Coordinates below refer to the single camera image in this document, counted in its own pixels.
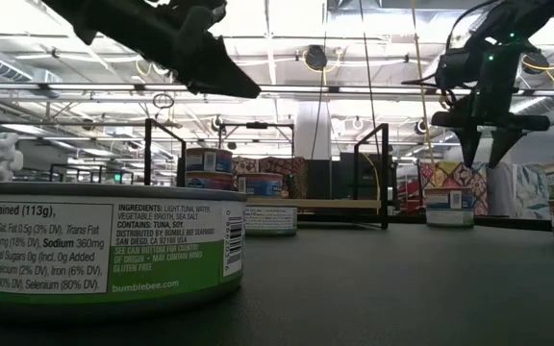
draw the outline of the ceiling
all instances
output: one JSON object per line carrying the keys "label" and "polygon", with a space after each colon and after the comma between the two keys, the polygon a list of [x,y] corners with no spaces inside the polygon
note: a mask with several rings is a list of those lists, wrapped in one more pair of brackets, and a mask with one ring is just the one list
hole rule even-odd
{"label": "ceiling", "polygon": [[[443,52],[445,38],[454,21],[465,9],[479,4],[475,0],[426,0],[417,1],[416,25],[419,36],[420,63],[423,75],[429,75],[437,67],[438,56]],[[224,36],[232,59],[259,85],[264,86],[319,86],[321,73],[310,70],[301,57],[310,44],[326,46],[330,72],[328,86],[340,87],[396,87],[401,82],[418,78],[415,28],[409,1],[365,0],[365,24],[361,19],[358,1],[329,0],[229,0],[225,19],[214,25],[211,32]],[[328,19],[324,24],[326,6]],[[465,38],[479,14],[468,16],[456,28],[457,41]],[[531,41],[541,48],[554,66],[554,18]],[[0,0],[0,55],[14,65],[28,70],[44,69],[59,76],[64,83],[80,84],[161,84],[169,83],[159,67],[121,44],[99,36],[87,47],[73,35],[70,26],[39,0]],[[521,86],[553,89],[554,82],[547,74],[536,76],[522,74]],[[10,82],[0,77],[0,82]],[[148,116],[161,122],[170,120],[182,128],[172,131],[183,138],[215,139],[211,121],[217,115],[227,122],[263,121],[270,123],[294,123],[301,102],[318,102],[317,94],[263,94],[256,100],[243,100],[222,96],[194,96],[187,92],[168,92],[176,102],[170,109],[159,110],[152,99],[157,92],[130,92],[64,90],[59,99],[48,99],[27,91],[0,90],[0,120],[32,120],[81,122],[94,121],[139,122]],[[522,102],[543,104],[536,98],[515,100],[515,107]],[[326,95],[322,101],[328,104],[333,118],[333,154],[351,149],[349,143],[360,139],[372,129],[372,113],[369,95]],[[415,123],[423,116],[420,98],[398,94],[374,95],[373,108],[377,123],[390,124],[390,140],[421,142],[423,136],[414,132]],[[427,100],[427,113],[441,110],[437,98]],[[545,112],[554,111],[547,107]],[[57,136],[107,137],[104,128],[91,131],[80,127],[61,126],[46,129]],[[143,128],[132,128],[128,136],[144,136]],[[157,132],[157,137],[168,137]],[[436,129],[433,137],[444,142],[447,135]],[[237,154],[287,155],[290,153],[289,134],[275,130],[238,129],[229,137],[236,139],[278,139],[271,143],[240,145]],[[64,141],[75,148],[87,145],[72,140]],[[105,143],[97,147],[105,148]],[[129,148],[121,142],[106,143],[108,150],[124,155]],[[214,146],[207,141],[203,145]],[[178,154],[178,144],[161,144],[165,151]],[[405,154],[416,151],[418,146],[399,146]]]}

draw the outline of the gray tabletop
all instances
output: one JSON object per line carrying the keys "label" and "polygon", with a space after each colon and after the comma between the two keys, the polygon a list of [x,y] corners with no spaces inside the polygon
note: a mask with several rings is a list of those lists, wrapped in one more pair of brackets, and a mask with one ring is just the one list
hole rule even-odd
{"label": "gray tabletop", "polygon": [[300,230],[248,238],[242,289],[143,322],[0,326],[0,344],[554,345],[550,233]]}

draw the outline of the white figurine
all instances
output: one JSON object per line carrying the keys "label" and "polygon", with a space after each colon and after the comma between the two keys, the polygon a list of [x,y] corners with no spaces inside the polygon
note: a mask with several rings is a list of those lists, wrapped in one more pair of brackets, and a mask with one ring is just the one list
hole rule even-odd
{"label": "white figurine", "polygon": [[13,172],[23,168],[23,153],[16,150],[17,134],[0,134],[0,182],[11,182]]}

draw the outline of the wooden board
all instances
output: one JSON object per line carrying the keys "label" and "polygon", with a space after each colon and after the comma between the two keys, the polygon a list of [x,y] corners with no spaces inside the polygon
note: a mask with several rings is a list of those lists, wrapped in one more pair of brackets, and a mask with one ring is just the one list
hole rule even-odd
{"label": "wooden board", "polygon": [[277,199],[249,198],[249,205],[297,206],[298,208],[342,208],[342,209],[379,209],[379,201],[370,200],[313,200],[313,199]]}

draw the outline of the green label stripe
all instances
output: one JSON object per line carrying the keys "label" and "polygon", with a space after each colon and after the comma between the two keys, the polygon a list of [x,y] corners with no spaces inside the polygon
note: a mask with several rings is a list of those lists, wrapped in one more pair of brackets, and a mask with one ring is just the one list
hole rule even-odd
{"label": "green label stripe", "polygon": [[223,248],[223,240],[165,246],[114,246],[111,247],[109,258],[108,293],[63,295],[0,292],[0,302],[108,303],[194,292],[242,275],[240,270],[223,277]]}

